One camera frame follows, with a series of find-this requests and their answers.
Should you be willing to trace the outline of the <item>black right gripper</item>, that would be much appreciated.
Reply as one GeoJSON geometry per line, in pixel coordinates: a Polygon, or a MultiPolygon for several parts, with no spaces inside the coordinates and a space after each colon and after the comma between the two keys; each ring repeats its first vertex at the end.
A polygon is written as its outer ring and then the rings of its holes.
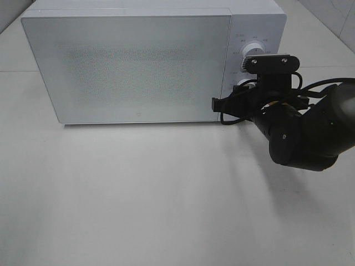
{"type": "Polygon", "coordinates": [[[270,133],[277,130],[299,133],[301,114],[297,108],[302,106],[298,99],[301,85],[301,81],[296,88],[282,81],[270,84],[259,81],[252,88],[235,85],[228,97],[212,98],[211,109],[233,116],[231,125],[250,121],[260,130],[267,128],[270,133]]]}

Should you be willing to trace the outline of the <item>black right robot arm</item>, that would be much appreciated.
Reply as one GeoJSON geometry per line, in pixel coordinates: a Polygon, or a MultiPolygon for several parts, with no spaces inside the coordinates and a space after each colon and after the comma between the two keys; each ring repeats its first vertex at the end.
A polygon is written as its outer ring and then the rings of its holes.
{"type": "Polygon", "coordinates": [[[353,78],[281,91],[238,86],[226,98],[212,98],[212,110],[236,118],[222,119],[223,125],[253,122],[268,140],[271,159],[279,165],[323,171],[354,147],[353,78]]]}

